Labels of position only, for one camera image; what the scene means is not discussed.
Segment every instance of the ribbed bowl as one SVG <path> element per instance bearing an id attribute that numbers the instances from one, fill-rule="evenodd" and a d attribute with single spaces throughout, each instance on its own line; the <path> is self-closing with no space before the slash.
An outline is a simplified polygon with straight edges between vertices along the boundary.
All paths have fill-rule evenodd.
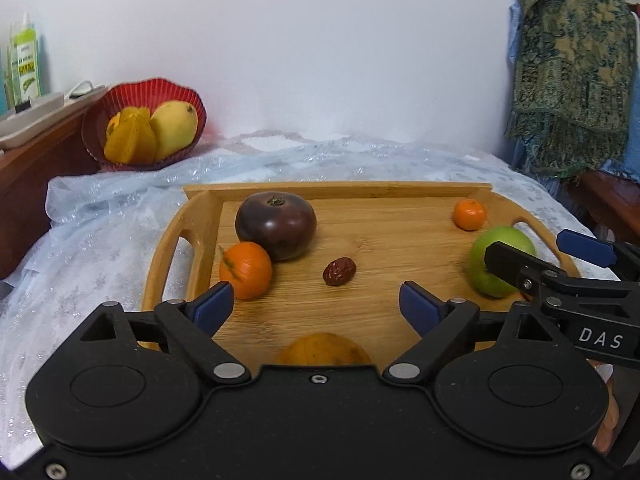
<path id="1" fill-rule="evenodd" d="M 127 106 L 146 106 L 153 113 L 166 101 L 185 101 L 191 103 L 198 114 L 198 129 L 191 144 L 173 155 L 145 166 L 110 162 L 104 156 L 104 143 L 107 139 L 109 120 Z M 202 136 L 207 123 L 207 112 L 195 90 L 177 85 L 167 79 L 155 78 L 137 83 L 122 83 L 114 86 L 102 96 L 82 118 L 82 142 L 84 147 L 107 171 L 155 171 L 183 160 L 193 151 Z"/>

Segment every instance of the red date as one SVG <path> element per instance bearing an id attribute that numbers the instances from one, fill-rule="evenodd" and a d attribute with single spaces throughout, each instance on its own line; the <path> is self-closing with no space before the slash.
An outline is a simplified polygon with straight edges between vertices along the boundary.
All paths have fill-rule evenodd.
<path id="1" fill-rule="evenodd" d="M 322 273 L 324 282 L 329 286 L 344 285 L 350 282 L 356 273 L 356 264 L 346 256 L 332 261 Z"/>

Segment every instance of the transparent plastic table cover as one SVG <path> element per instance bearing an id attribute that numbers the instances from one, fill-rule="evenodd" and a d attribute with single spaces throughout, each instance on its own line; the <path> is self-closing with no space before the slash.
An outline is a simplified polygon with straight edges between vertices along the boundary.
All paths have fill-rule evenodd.
<path id="1" fill-rule="evenodd" d="M 505 165 L 424 144 L 362 139 L 290 142 L 290 148 L 237 154 L 213 149 L 155 173 L 103 173 L 56 178 L 46 211 L 52 229 L 8 279 L 14 291 L 0 303 L 0 457 L 16 466 L 40 446 L 24 407 L 31 377 L 101 302 L 138 308 L 159 237 L 186 201 L 182 186 L 216 182 L 421 180 L 489 182 L 553 233 L 591 235 L 540 184 Z M 555 258 L 528 228 L 539 255 Z M 184 295 L 191 247 L 178 244 L 165 299 Z M 615 279 L 582 261 L 583 276 Z"/>

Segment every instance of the yellow fruit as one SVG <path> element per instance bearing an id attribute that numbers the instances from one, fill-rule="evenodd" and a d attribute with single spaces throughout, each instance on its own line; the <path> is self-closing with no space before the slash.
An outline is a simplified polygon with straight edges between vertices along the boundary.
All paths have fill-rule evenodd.
<path id="1" fill-rule="evenodd" d="M 280 352 L 276 363 L 289 366 L 368 365 L 371 359 L 350 339 L 319 333 L 294 341 Z"/>
<path id="2" fill-rule="evenodd" d="M 123 119 L 107 137 L 104 156 L 111 162 L 143 166 L 154 161 L 156 136 L 141 114 Z"/>
<path id="3" fill-rule="evenodd" d="M 113 129 L 120 124 L 120 121 L 128 118 L 129 116 L 140 114 L 147 121 L 151 118 L 151 113 L 149 112 L 149 108 L 146 106 L 136 108 L 135 106 L 127 106 L 115 114 L 110 120 L 109 124 L 107 124 L 107 138 L 113 133 Z"/>
<path id="4" fill-rule="evenodd" d="M 156 108 L 149 124 L 158 140 L 154 160 L 163 160 L 191 144 L 198 129 L 198 114 L 191 103 L 167 101 Z"/>

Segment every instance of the bamboo tray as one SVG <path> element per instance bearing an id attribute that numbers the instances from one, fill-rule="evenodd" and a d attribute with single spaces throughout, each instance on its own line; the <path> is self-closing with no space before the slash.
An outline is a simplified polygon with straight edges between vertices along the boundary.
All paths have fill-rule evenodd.
<path id="1" fill-rule="evenodd" d="M 236 301 L 234 312 L 214 340 L 256 373 L 303 335 L 333 332 L 361 345 L 383 369 L 418 341 L 398 309 L 402 282 L 413 280 L 443 300 L 467 298 L 483 310 L 507 310 L 518 294 L 493 300 L 474 291 L 463 266 L 478 232 L 451 221 L 455 204 L 477 198 L 487 209 L 484 230 L 527 223 L 571 276 L 572 259 L 556 247 L 539 220 L 490 184 L 441 182 L 309 182 L 187 186 L 188 202 L 162 236 L 146 281 L 142 310 L 161 301 L 178 238 L 194 248 L 186 300 L 218 281 L 219 251 L 238 242 L 234 221 L 241 201 L 254 192 L 280 190 L 311 202 L 318 218 L 316 237 L 301 258 L 274 266 L 270 290 L 253 301 Z M 348 256 L 354 279 L 330 287 L 326 265 Z"/>

